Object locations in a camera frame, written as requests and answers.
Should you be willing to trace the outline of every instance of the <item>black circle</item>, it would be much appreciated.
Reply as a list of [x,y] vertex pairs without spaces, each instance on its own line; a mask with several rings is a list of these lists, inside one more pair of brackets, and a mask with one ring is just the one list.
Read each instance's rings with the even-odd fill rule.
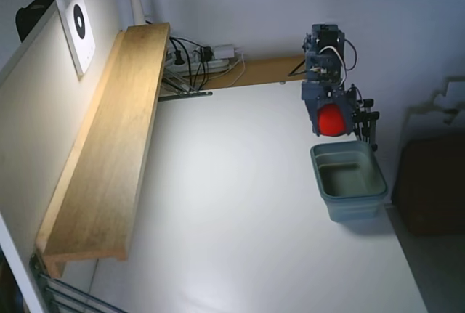
[[79,37],[84,39],[86,36],[86,22],[84,21],[84,14],[82,14],[82,10],[77,4],[74,6],[74,25],[78,31]]

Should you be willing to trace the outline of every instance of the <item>wooden plank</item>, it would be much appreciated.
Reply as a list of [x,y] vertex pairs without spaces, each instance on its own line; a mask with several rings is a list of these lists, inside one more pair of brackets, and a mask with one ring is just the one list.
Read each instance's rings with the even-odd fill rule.
[[[246,72],[233,86],[250,86],[254,84],[303,79],[304,75],[294,77],[287,76],[303,59],[304,56],[300,55],[295,57],[278,57],[273,59],[246,61]],[[234,82],[242,71],[243,65],[240,63],[228,74],[209,81],[206,89],[227,88],[231,86],[230,84]]]
[[46,265],[128,256],[169,24],[124,34],[46,242]]
[[[58,180],[58,184],[55,187],[52,200],[50,201],[44,220],[42,221],[41,228],[37,234],[36,247],[40,254],[45,252],[45,248],[47,247],[47,243],[57,219],[58,212],[60,211],[63,200],[65,199],[65,193],[70,184],[74,169],[78,163],[78,159],[84,147],[84,143],[89,133],[92,121],[94,120],[95,113],[97,113],[97,108],[99,107],[100,100],[102,99],[103,91],[105,90],[108,79],[110,78],[110,73],[115,64],[116,57],[118,56],[123,37],[124,32],[120,32],[113,42],[113,47],[105,65],[105,69],[103,70],[102,76],[100,77],[100,82],[95,89],[95,93],[90,103],[89,109],[87,110],[81,128],[79,129],[78,136],[76,137],[68,160],[66,161],[65,168],[61,173],[61,177]],[[46,267],[50,275],[53,277],[61,277],[65,269],[65,263],[51,261],[48,264],[46,263]]]

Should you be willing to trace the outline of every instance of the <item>wire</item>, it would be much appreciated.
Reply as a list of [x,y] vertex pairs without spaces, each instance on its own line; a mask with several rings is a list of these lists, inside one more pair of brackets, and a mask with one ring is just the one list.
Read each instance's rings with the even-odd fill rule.
[[362,100],[362,102],[363,102],[363,96],[362,96],[362,93],[360,93],[360,90],[359,90],[356,86],[354,86],[354,85],[352,85],[352,88],[355,88],[355,90],[356,90],[357,93],[358,93],[358,96],[360,97],[360,100]]
[[351,46],[352,50],[354,51],[354,55],[355,55],[354,65],[351,68],[346,69],[346,71],[352,71],[355,68],[355,66],[357,66],[358,53],[357,53],[357,49],[355,48],[354,44],[351,41],[346,39],[346,42]]
[[231,84],[229,84],[225,88],[230,88],[231,86],[235,85],[237,83],[237,81],[239,81],[240,77],[242,77],[244,75],[244,73],[246,72],[246,61],[244,60],[244,54],[241,55],[241,58],[242,58],[242,65],[243,65],[242,72],[240,73],[240,75]]
[[341,82],[341,85],[342,85],[342,84],[344,84],[344,82],[347,79],[346,63],[343,61],[343,59],[342,59],[341,55],[339,54],[339,52],[337,51],[337,49],[334,48],[333,46],[325,46],[323,49],[320,50],[320,54],[323,53],[327,49],[331,49],[337,55],[337,57],[339,58],[339,61],[341,62],[341,66],[344,69],[344,77],[343,77],[342,82]]
[[300,64],[298,64],[296,66],[296,68],[294,68],[289,74],[288,74],[288,77],[292,77],[292,76],[297,76],[297,75],[301,75],[301,74],[304,74],[306,73],[307,71],[301,71],[299,73],[296,73],[296,71],[305,63],[305,59],[302,60],[302,62]]
[[226,70],[224,71],[223,73],[220,73],[219,75],[216,75],[216,76],[213,76],[213,77],[210,77],[210,79],[216,79],[216,78],[220,78],[224,75],[227,75],[229,72],[231,72],[232,70],[234,70],[234,68],[239,65],[240,63],[240,59],[237,59],[237,61],[232,65],[230,66],[229,70]]
[[187,39],[187,38],[182,38],[182,37],[173,37],[173,38],[179,39],[180,41],[189,42],[193,44],[194,46],[199,46],[200,48],[205,48],[205,46],[202,46],[201,44],[191,41],[190,39]]
[[194,86],[193,85],[193,78],[192,78],[192,67],[191,67],[191,63],[190,63],[190,56],[189,56],[189,53],[187,52],[187,49],[186,49],[185,45],[179,39],[177,39],[175,37],[170,37],[169,39],[172,40],[172,41],[176,41],[184,49],[184,53],[186,53],[186,57],[187,57],[187,65],[189,66],[189,84],[191,86]]
[[201,68],[203,68],[203,79],[202,79],[201,84],[198,86],[198,90],[201,90],[202,85],[206,84],[206,78],[207,78],[207,72],[206,72],[206,69],[205,69],[205,61],[202,61],[202,54],[198,50],[194,50],[194,53],[198,54],[198,56],[200,57],[200,62],[201,62],[199,64],[199,66],[198,66],[197,73],[195,74],[194,84],[197,81],[198,73],[200,72]]
[[209,81],[210,81],[210,66],[209,66],[209,62],[207,61],[206,62],[206,77],[204,78],[204,81],[202,82],[198,90],[202,90]]
[[169,41],[170,41],[170,42],[171,42],[171,44],[173,45],[173,47],[174,47],[174,50],[175,50],[176,52],[178,52],[178,51],[179,51],[179,49],[177,48],[177,46],[176,46],[176,44],[173,42],[173,40],[170,38],[170,39],[169,39]]

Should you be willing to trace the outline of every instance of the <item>power strip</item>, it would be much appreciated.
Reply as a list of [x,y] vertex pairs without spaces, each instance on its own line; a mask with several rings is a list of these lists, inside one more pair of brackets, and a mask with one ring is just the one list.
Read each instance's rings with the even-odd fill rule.
[[[171,72],[175,72],[181,76],[188,76],[189,75],[189,65],[185,62],[183,65],[175,65],[174,62],[167,62],[165,68],[170,70]],[[230,69],[230,61],[228,59],[219,59],[219,60],[212,60],[208,61],[205,64],[205,71],[208,70],[208,73],[218,73],[223,72]],[[203,75],[203,67],[201,62],[192,62],[191,63],[191,71],[193,75],[197,74]]]

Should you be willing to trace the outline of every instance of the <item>metal rod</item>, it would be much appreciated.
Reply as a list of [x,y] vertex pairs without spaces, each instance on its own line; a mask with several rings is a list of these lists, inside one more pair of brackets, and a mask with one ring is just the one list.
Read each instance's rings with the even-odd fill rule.
[[59,296],[61,298],[64,298],[66,301],[71,302],[72,304],[75,304],[76,306],[80,306],[82,308],[88,309],[89,311],[95,312],[95,313],[104,313],[104,311],[101,311],[100,309],[97,309],[93,306],[90,306],[82,301],[79,301],[78,299],[71,297],[69,295],[66,295],[65,293],[62,293],[61,291],[58,291],[57,289],[47,287],[45,288],[46,291],[53,293],[56,296]]
[[191,85],[189,84],[189,82],[186,82],[185,79],[184,79],[183,77],[178,76],[176,73],[173,73],[173,72],[171,72],[171,71],[168,70],[168,69],[165,69],[165,72],[168,73],[169,76],[176,78],[179,82],[181,82],[181,83],[184,84],[186,87],[188,87],[192,92],[198,93],[198,89],[196,89],[195,87],[191,86]]
[[184,94],[177,94],[177,95],[169,95],[167,97],[160,97],[158,98],[158,101],[163,102],[163,101],[170,101],[170,100],[190,99],[193,97],[208,97],[210,95],[213,95],[213,92],[184,93]]
[[89,299],[89,300],[91,300],[93,302],[96,302],[100,306],[111,309],[116,313],[128,313],[128,312],[126,312],[126,311],[124,311],[122,309],[119,309],[118,307],[115,307],[115,306],[113,306],[111,304],[106,303],[105,301],[100,300],[97,297],[94,297],[92,295],[89,295],[88,293],[85,293],[85,292],[83,292],[83,291],[81,291],[79,289],[76,289],[73,286],[68,285],[65,282],[62,282],[61,280],[53,279],[49,275],[45,275],[44,273],[41,273],[39,276],[44,278],[45,280],[48,280],[49,282],[53,282],[54,284],[56,284],[58,286],[61,286],[62,288],[65,288],[65,289],[71,291],[72,293],[77,293],[78,295],[80,295],[80,296],[82,296],[84,298],[87,298],[87,299]]
[[181,92],[181,93],[186,92],[182,87],[178,86],[177,84],[175,84],[174,82],[172,82],[171,80],[167,78],[163,78],[162,81],[164,84],[168,84],[171,88],[175,88],[178,92]]
[[71,312],[71,313],[82,313],[81,311],[78,311],[77,309],[74,309],[73,307],[69,307],[67,304],[62,304],[59,301],[51,300],[51,304],[54,304],[55,306],[59,308],[63,308],[64,310]]

